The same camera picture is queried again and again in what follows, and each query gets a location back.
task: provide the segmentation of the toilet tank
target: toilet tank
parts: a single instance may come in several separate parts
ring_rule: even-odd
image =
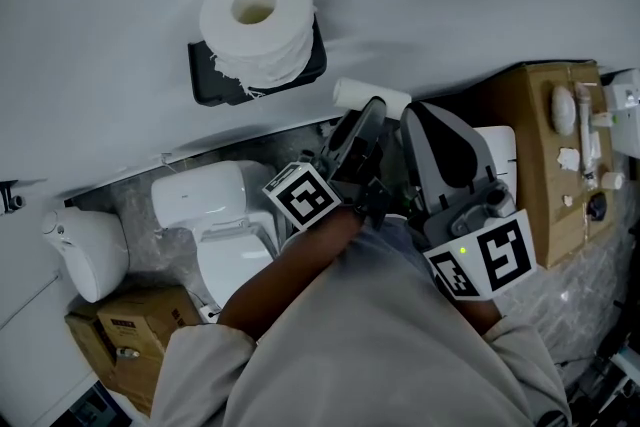
[[[262,210],[269,168],[251,161],[223,161],[165,176],[151,185],[153,209],[163,228],[222,224]]]

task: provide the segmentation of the toilet lid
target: toilet lid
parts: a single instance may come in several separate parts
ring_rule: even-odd
[[[275,250],[257,225],[203,237],[198,265],[204,284],[221,308],[238,288],[273,261]]]

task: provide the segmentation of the white cylinder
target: white cylinder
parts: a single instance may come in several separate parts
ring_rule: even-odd
[[[603,189],[611,189],[614,191],[622,188],[622,184],[624,184],[623,173],[605,173],[600,182]]]
[[[402,91],[374,86],[348,78],[340,78],[333,89],[333,104],[361,111],[374,97],[380,98],[387,105],[387,118],[400,119],[402,112],[411,103],[411,96]]]
[[[245,91],[294,80],[313,46],[313,0],[205,0],[200,30],[215,68]]]

